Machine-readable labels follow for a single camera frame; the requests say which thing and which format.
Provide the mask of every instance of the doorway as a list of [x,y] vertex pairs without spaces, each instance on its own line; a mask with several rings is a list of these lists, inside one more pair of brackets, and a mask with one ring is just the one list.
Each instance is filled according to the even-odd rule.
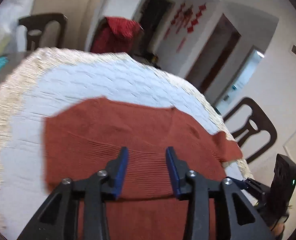
[[252,46],[244,61],[240,65],[239,70],[229,82],[229,85],[224,89],[223,93],[215,101],[214,105],[217,113],[226,113],[230,103],[248,83],[262,58],[264,58],[264,53],[257,47]]
[[223,14],[186,80],[204,93],[224,66],[241,35]]
[[138,46],[138,54],[147,54],[148,45],[158,28],[158,25],[165,13],[172,7],[173,3],[169,0],[145,0],[140,9],[141,18],[139,23],[144,30],[144,36]]

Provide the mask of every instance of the table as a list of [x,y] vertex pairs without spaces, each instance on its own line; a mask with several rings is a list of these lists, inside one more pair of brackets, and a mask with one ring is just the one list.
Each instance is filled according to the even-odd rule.
[[5,80],[6,76],[13,72],[18,67],[19,63],[31,54],[31,51],[11,53],[6,55],[9,62],[0,70],[0,84]]
[[[7,226],[1,227],[0,217],[0,231],[8,240],[18,237],[48,195],[43,179],[43,117],[98,96],[175,106],[209,133],[223,130],[233,139],[204,96],[182,78],[140,64],[125,53],[38,49],[0,86],[0,168],[4,168],[0,213]],[[244,159],[223,165],[228,176],[252,176]]]

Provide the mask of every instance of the red fabric on chair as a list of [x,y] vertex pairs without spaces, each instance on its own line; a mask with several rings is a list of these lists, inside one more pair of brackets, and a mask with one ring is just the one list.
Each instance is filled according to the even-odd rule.
[[139,23],[121,17],[106,17],[106,20],[108,25],[93,41],[90,52],[130,52],[140,30]]

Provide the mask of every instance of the blue gripper pad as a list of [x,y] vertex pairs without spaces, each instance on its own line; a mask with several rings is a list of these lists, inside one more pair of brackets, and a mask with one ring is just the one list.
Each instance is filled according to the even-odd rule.
[[178,176],[178,172],[177,172],[174,160],[173,160],[172,151],[173,151],[172,147],[168,147],[166,149],[166,165],[167,165],[167,169],[168,169],[168,173],[169,173],[172,192],[174,193],[176,198],[179,198],[181,195],[179,176]]
[[117,171],[114,179],[114,188],[112,190],[112,194],[114,195],[115,199],[117,199],[122,190],[122,185],[124,183],[127,165],[129,159],[129,152],[127,147],[122,147],[119,156],[117,158],[118,164],[116,165]]

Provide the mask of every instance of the knit sweater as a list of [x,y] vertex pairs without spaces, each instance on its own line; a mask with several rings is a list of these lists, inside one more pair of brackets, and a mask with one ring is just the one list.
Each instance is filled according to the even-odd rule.
[[[108,202],[111,240],[181,240],[187,201],[172,194],[165,150],[208,179],[225,177],[221,162],[242,157],[224,132],[210,135],[193,117],[176,108],[153,108],[87,99],[45,121],[46,182],[84,179],[104,169],[122,146],[129,161],[119,201]],[[215,239],[214,203],[210,201],[210,238]]]

